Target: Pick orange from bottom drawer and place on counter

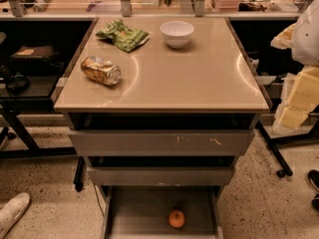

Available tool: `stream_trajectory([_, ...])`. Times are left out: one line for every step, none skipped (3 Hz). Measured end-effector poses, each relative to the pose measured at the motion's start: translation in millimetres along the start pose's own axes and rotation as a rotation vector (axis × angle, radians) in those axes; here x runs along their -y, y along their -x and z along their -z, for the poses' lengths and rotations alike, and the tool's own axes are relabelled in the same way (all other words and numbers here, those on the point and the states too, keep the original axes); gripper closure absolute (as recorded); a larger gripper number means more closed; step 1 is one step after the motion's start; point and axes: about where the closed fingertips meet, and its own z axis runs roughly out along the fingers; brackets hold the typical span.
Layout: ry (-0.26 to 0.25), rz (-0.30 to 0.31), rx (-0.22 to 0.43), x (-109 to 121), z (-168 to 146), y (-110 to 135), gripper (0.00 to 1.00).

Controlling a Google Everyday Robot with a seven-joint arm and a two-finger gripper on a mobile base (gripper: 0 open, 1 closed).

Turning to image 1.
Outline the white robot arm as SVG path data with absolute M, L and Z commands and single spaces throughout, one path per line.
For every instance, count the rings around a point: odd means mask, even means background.
M 270 45 L 290 49 L 292 59 L 303 65 L 296 75 L 287 74 L 273 124 L 278 133 L 292 132 L 319 106 L 319 0 L 313 0 Z

